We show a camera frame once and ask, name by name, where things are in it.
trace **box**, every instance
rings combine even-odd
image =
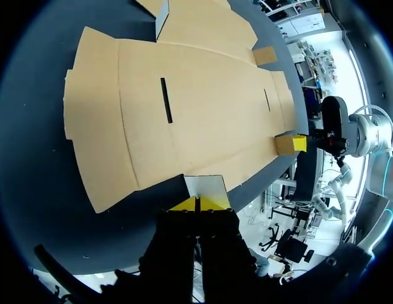
[[[275,137],[275,145],[278,155],[295,156],[296,152],[306,152],[307,139],[305,135],[283,135]]]
[[[97,213],[179,174],[222,175],[229,191],[295,128],[283,72],[257,67],[274,50],[252,51],[254,31],[224,1],[139,3],[157,42],[86,27],[67,72],[65,133]]]

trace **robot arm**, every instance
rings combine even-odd
[[[331,207],[328,208],[326,204],[321,200],[321,193],[316,194],[312,198],[312,204],[317,209],[317,211],[322,215],[325,220],[330,220],[333,217],[342,220],[343,225],[346,225],[353,214],[350,213],[347,203],[346,195],[343,191],[343,186],[347,185],[353,179],[353,174],[350,167],[343,162],[343,158],[338,160],[338,165],[340,167],[341,174],[329,182],[329,186],[332,187],[333,192],[336,194],[338,202],[340,204],[340,209]]]

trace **table surface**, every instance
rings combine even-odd
[[[281,34],[247,0],[230,0],[259,41],[278,61],[264,66],[285,72],[295,101],[297,131],[307,134],[297,72]],[[134,1],[55,0],[31,23],[14,50],[0,86],[0,211],[27,263],[43,266],[34,246],[46,249],[73,274],[137,264],[153,236],[154,216],[186,198],[183,176],[128,196],[95,214],[87,198],[72,142],[65,139],[63,89],[84,26],[116,38],[154,40],[154,19]],[[234,209],[251,202],[292,163],[279,157],[229,192]]]

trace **office chair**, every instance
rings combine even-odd
[[[266,252],[275,242],[278,242],[277,241],[277,236],[278,236],[278,231],[280,229],[280,226],[278,224],[275,224],[275,226],[277,227],[277,230],[275,232],[274,232],[274,229],[272,227],[268,227],[268,230],[271,230],[271,233],[273,234],[270,237],[270,240],[266,244],[259,243],[260,247],[266,247],[267,246],[267,248],[265,248],[265,249],[261,248],[261,251]]]
[[[315,251],[309,250],[305,255],[308,245],[306,245],[304,242],[294,239],[292,236],[293,232],[291,229],[285,231],[284,235],[282,235],[278,241],[275,255],[295,263],[299,263],[301,259],[304,258],[304,261],[309,263]]]

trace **cable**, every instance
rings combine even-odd
[[[340,241],[340,239],[316,239],[317,241]]]
[[[278,206],[273,207],[273,208],[275,208],[275,209],[283,208],[283,207],[288,207],[288,206],[292,206],[292,205],[295,204],[293,201],[290,201],[289,203],[283,203],[283,202],[281,202],[281,201],[278,201],[278,202],[276,202],[276,203],[278,204]]]
[[[385,183],[387,182],[388,168],[389,168],[391,159],[392,159],[392,157],[390,157],[390,158],[388,159],[387,168],[385,168],[384,181],[383,181],[383,183],[382,183],[382,196],[385,196]]]
[[[307,272],[308,270],[306,270],[306,269],[295,269],[295,270],[288,271],[287,273],[283,274],[283,275],[280,277],[280,285],[283,284],[283,278],[284,278],[284,277],[293,274],[295,271]]]
[[[319,176],[318,180],[316,181],[315,187],[319,184],[319,182],[323,182],[323,180],[321,180],[321,178],[325,175],[325,173],[327,173],[327,172],[329,172],[329,171],[333,171],[333,172],[339,173],[339,175],[340,175],[340,172],[337,171],[337,170],[335,170],[335,169],[328,169],[328,170],[325,170],[325,171],[322,172],[322,174]]]
[[[271,195],[274,196],[275,198],[278,198],[278,199],[280,198],[280,195],[275,194],[272,190],[270,190],[270,192],[271,192]]]
[[[305,208],[308,206],[311,206],[311,202],[310,201],[296,201],[295,204],[299,207],[299,208]]]
[[[249,224],[249,226],[255,226],[255,225],[260,225],[260,224],[265,224],[265,222],[253,223],[253,224]]]
[[[257,216],[257,214],[254,214],[254,213],[257,212],[257,211],[259,211],[259,208],[258,208],[258,207],[254,208],[253,211],[252,211],[252,213],[251,213],[250,215],[246,215],[246,212],[245,212],[245,210],[243,209],[243,214],[244,214],[244,216],[248,218],[248,220],[247,220],[247,225],[251,225],[251,223],[254,222],[255,217]]]
[[[68,300],[71,300],[71,299],[74,299],[74,297],[72,296],[72,294],[63,295],[63,296],[61,297],[61,299],[60,299],[60,303],[61,303],[61,304],[64,304],[64,303],[66,303]]]
[[[198,300],[198,299],[196,298],[196,296],[192,295],[192,298],[193,298],[197,303],[201,303],[201,301]]]

